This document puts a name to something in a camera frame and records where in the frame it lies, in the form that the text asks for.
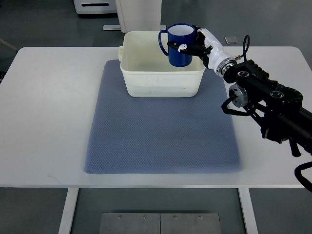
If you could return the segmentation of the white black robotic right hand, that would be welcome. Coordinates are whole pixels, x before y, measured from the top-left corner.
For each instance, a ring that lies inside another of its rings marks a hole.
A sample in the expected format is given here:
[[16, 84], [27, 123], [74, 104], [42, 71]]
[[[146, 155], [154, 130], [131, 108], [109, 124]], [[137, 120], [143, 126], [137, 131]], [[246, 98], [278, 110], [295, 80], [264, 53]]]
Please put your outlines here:
[[206, 68], [223, 77], [230, 67], [236, 65], [234, 57], [224, 51], [222, 44], [208, 29], [195, 25], [194, 27], [194, 43], [182, 53], [199, 57]]

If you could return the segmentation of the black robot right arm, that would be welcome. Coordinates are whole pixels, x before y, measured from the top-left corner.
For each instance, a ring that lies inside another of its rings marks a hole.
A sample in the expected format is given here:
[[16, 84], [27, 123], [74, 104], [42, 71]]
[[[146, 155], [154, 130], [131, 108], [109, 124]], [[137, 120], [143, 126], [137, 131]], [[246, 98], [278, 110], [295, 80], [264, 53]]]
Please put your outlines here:
[[221, 108], [225, 114], [250, 116], [259, 126], [262, 137], [281, 144], [288, 141], [293, 157], [300, 157], [299, 146], [312, 152], [312, 114], [302, 107], [303, 96], [294, 88], [276, 80], [246, 53], [250, 36], [243, 41], [242, 63], [227, 66], [224, 80], [231, 84], [229, 98]]

